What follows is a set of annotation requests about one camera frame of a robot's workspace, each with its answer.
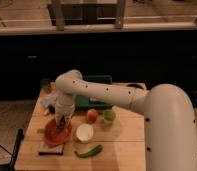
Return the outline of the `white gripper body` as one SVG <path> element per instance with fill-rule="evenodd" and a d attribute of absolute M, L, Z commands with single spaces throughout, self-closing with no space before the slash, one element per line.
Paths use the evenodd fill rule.
<path fill-rule="evenodd" d="M 75 97 L 68 94 L 59 94 L 55 103 L 55 120 L 59 123 L 62 119 L 68 121 L 75 111 Z"/>

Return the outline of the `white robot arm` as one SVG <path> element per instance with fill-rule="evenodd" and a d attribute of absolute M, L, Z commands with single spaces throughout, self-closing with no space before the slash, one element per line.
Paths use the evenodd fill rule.
<path fill-rule="evenodd" d="M 173 84 L 150 90 L 85 81 L 78 70 L 55 80 L 64 103 L 95 98 L 144 116 L 146 171 L 197 171 L 197 127 L 187 93 Z"/>

